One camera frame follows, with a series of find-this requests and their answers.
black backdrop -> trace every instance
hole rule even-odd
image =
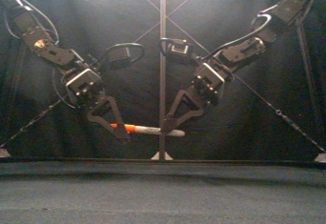
[[[280,0],[185,1],[168,0],[168,14],[173,13],[168,20],[168,36],[190,40],[188,32],[213,51],[249,33],[258,12]],[[324,118],[325,2],[316,0],[306,21],[317,102]],[[160,5],[161,0],[38,1],[59,29],[61,46],[75,49],[85,58],[89,54],[99,57],[103,50],[118,43],[138,41],[145,45],[146,58],[131,68],[106,72],[103,79],[109,94],[118,99],[123,121],[154,127],[160,125]],[[10,37],[3,18],[0,28],[0,126],[5,141],[58,100],[58,96],[51,85],[51,65],[25,51],[19,40]],[[206,55],[201,47],[197,51]],[[189,87],[193,73],[193,67],[168,64],[168,109],[178,90]],[[296,30],[278,39],[260,61],[238,75],[326,147],[325,134],[313,120]],[[168,137],[168,153],[176,159],[313,160],[319,154],[317,148],[238,80],[226,86],[220,106],[208,108],[204,117],[180,128],[186,131],[186,136]],[[61,105],[7,148],[18,156],[152,158],[158,152],[158,137],[133,134],[131,139],[131,143],[122,145],[105,129],[87,121],[82,111]]]

vertical pole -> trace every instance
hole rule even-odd
[[[166,37],[168,31],[168,0],[161,0],[161,38]],[[161,53],[161,73],[160,73],[160,127],[164,127],[166,117],[166,57]],[[160,135],[160,160],[166,159],[166,136]]]
[[[39,0],[31,0],[30,2],[37,6],[39,3]],[[18,92],[18,88],[21,85],[21,79],[22,79],[23,68],[25,68],[25,58],[26,58],[27,51],[29,51],[27,46],[25,43],[22,43],[19,46],[18,57],[17,57],[15,63],[10,66],[10,68],[14,69],[14,75],[10,78],[10,79],[13,79],[13,81],[9,81],[10,83],[13,82],[13,85],[11,85],[10,92],[9,92],[9,99],[6,101],[7,112],[3,116],[5,132],[10,131],[11,122],[14,120],[13,117],[14,117],[17,92]]]
[[[298,39],[300,39],[300,45],[301,45],[306,79],[308,79],[309,90],[310,90],[310,100],[312,100],[312,106],[313,106],[313,120],[315,120],[315,125],[317,128],[319,134],[323,135],[323,137],[325,137],[325,128],[324,128],[323,117],[321,117],[321,107],[320,107],[320,104],[317,101],[317,95],[316,95],[312,58],[310,58],[310,52],[309,52],[306,33],[305,33],[305,29],[304,29],[302,25],[298,26],[297,32],[298,32]]]

